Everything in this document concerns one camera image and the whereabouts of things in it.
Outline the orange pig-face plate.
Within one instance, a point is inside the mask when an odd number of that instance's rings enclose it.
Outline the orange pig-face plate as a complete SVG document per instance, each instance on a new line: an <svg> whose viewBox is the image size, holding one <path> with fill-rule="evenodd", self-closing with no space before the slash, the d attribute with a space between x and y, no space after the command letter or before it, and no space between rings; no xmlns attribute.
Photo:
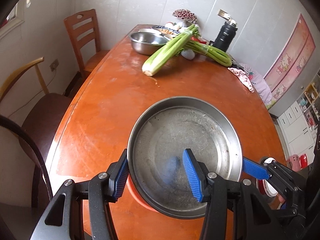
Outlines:
<svg viewBox="0 0 320 240"><path fill-rule="evenodd" d="M144 199L143 197L139 194L139 192L137 191L132 179L131 179L131 176L129 175L128 178L127 178L127 188L129 189L129 192L131 194L131 196L134 198L134 200L141 206L143 206L144 208L150 210L150 211L153 211L153 212L156 212L158 213L157 210L155 210L153 207L151 207Z"/></svg>

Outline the steel pan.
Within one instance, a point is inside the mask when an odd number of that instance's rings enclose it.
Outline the steel pan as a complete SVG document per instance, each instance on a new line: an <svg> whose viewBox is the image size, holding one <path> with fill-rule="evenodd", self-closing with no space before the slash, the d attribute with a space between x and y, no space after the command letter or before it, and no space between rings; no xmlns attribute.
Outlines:
<svg viewBox="0 0 320 240"><path fill-rule="evenodd" d="M204 216L207 172L230 181L242 174L242 150L232 124L213 105L188 96L163 99L144 111L129 136L127 159L142 200L179 219ZM199 162L206 172L197 171Z"/></svg>

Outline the red instant noodle cup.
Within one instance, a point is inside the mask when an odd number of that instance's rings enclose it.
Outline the red instant noodle cup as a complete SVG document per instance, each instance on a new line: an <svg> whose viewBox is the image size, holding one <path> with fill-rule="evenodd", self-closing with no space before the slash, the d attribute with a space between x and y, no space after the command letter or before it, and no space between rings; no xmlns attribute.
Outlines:
<svg viewBox="0 0 320 240"><path fill-rule="evenodd" d="M262 157L260 159L260 164L270 164L274 158L272 157ZM256 187L260 194L268 201L271 201L278 195L278 192L276 189L266 180L262 179L255 179L256 181Z"/></svg>

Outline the white drawer cabinet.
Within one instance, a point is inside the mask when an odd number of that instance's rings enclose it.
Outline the white drawer cabinet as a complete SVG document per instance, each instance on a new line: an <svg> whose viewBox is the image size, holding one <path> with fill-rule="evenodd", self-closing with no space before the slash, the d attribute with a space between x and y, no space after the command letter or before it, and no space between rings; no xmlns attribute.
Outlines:
<svg viewBox="0 0 320 240"><path fill-rule="evenodd" d="M310 165L319 128L319 73L303 88L297 100L277 119L284 137L285 157L304 157Z"/></svg>

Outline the pink child garment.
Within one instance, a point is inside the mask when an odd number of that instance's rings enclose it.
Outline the pink child garment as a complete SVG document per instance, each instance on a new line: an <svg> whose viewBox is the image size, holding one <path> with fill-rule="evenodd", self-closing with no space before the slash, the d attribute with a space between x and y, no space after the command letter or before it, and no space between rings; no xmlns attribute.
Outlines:
<svg viewBox="0 0 320 240"><path fill-rule="evenodd" d="M248 71L248 78L251 84L254 86L265 106L268 107L272 101L272 92L263 76L248 64L241 63L240 65Z"/></svg>

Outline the pink patterned cloth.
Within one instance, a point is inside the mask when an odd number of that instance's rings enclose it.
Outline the pink patterned cloth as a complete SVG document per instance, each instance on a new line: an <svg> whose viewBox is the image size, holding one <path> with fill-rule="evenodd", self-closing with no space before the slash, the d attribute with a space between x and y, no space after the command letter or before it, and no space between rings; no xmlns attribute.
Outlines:
<svg viewBox="0 0 320 240"><path fill-rule="evenodd" d="M251 84L250 79L248 78L248 76L246 75L246 73L238 68L232 68L229 67L228 68L229 71L231 71L235 76L238 77L238 79L240 80L240 82L251 92L254 93L254 88Z"/></svg>

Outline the foam-netted fruit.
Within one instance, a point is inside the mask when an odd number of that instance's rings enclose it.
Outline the foam-netted fruit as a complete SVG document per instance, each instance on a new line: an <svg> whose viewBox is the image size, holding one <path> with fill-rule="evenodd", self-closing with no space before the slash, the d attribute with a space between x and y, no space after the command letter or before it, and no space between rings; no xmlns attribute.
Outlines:
<svg viewBox="0 0 320 240"><path fill-rule="evenodd" d="M184 49L181 51L181 56L187 60L192 61L195 58L195 53L191 49Z"/></svg>

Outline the hello kitty pink door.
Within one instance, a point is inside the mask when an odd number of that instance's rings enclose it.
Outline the hello kitty pink door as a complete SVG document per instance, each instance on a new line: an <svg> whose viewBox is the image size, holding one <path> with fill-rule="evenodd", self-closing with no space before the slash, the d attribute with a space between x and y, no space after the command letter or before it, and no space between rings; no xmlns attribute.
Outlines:
<svg viewBox="0 0 320 240"><path fill-rule="evenodd" d="M266 108L271 108L292 86L315 48L311 31L303 15L299 15L289 40L264 77L271 91Z"/></svg>

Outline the large celery bunch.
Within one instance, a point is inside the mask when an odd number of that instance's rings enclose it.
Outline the large celery bunch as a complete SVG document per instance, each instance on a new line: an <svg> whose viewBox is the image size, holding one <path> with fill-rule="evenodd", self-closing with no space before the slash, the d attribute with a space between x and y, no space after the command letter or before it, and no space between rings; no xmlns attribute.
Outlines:
<svg viewBox="0 0 320 240"><path fill-rule="evenodd" d="M154 52L143 63L143 74L146 76L154 76L197 32L198 26L192 24L175 38L168 41L162 48Z"/></svg>

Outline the steel bowl far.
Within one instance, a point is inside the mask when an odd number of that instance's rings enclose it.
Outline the steel bowl far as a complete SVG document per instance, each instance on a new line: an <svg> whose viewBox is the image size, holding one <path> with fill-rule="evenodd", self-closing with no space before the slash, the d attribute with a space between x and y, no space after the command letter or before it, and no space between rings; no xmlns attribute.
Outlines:
<svg viewBox="0 0 320 240"><path fill-rule="evenodd" d="M169 42L167 37L147 32L134 32L129 35L129 38L135 52L148 56Z"/></svg>

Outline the black thermos bottle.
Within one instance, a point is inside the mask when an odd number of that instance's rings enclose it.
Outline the black thermos bottle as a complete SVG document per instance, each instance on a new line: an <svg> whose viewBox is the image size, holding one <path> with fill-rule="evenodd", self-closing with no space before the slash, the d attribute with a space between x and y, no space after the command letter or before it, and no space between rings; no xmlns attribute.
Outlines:
<svg viewBox="0 0 320 240"><path fill-rule="evenodd" d="M217 13L218 16L225 19L224 25L221 27L213 46L226 52L236 35L237 22L231 18L230 14L220 9Z"/></svg>

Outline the blue patterned dish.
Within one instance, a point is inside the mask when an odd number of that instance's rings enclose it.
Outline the blue patterned dish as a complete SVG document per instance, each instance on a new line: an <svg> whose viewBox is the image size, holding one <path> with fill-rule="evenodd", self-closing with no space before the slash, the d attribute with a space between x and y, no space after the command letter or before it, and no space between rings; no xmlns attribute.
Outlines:
<svg viewBox="0 0 320 240"><path fill-rule="evenodd" d="M158 30L163 34L168 34L168 35L175 35L177 36L179 34L179 31L162 26L162 25L153 25L152 29Z"/></svg>

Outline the red wooden chair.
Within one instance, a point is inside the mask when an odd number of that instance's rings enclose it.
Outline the red wooden chair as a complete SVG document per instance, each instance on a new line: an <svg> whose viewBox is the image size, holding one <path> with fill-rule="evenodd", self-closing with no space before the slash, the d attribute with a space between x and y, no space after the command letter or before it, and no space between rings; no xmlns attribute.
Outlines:
<svg viewBox="0 0 320 240"><path fill-rule="evenodd" d="M102 50L101 48L96 10L91 9L77 12L65 18L63 22L75 53L80 74L85 80L110 51ZM95 53L87 62L85 62L82 57L81 49L92 41L94 41Z"/></svg>

